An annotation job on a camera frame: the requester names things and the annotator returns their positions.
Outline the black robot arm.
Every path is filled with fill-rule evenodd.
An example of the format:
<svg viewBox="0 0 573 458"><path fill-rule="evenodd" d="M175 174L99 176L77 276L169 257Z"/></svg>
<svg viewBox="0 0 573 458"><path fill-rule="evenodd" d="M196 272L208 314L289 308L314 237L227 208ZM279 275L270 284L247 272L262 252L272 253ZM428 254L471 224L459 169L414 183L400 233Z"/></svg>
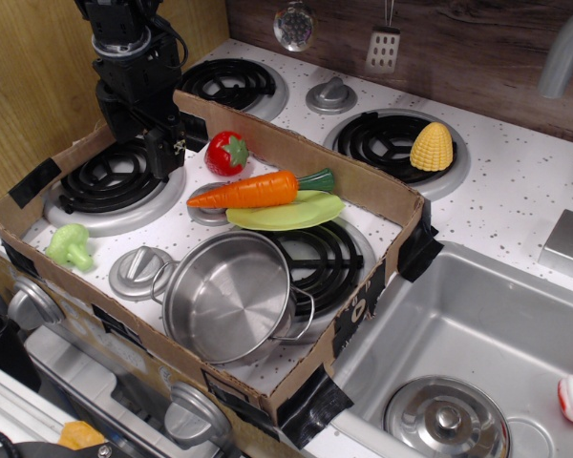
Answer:
<svg viewBox="0 0 573 458"><path fill-rule="evenodd" d="M92 28L95 96L119 143L142 135L147 168L167 178L184 162L185 128L173 95L188 49L158 1L78 1Z"/></svg>

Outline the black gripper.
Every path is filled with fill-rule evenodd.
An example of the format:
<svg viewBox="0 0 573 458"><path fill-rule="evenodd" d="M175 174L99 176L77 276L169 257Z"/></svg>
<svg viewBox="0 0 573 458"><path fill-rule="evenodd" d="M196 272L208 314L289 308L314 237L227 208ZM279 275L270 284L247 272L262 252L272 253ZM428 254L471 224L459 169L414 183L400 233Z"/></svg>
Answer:
<svg viewBox="0 0 573 458"><path fill-rule="evenodd" d="M161 29L95 29L96 97L115 140L141 134L154 177L183 166L186 139L173 93L180 82L180 39Z"/></svg>

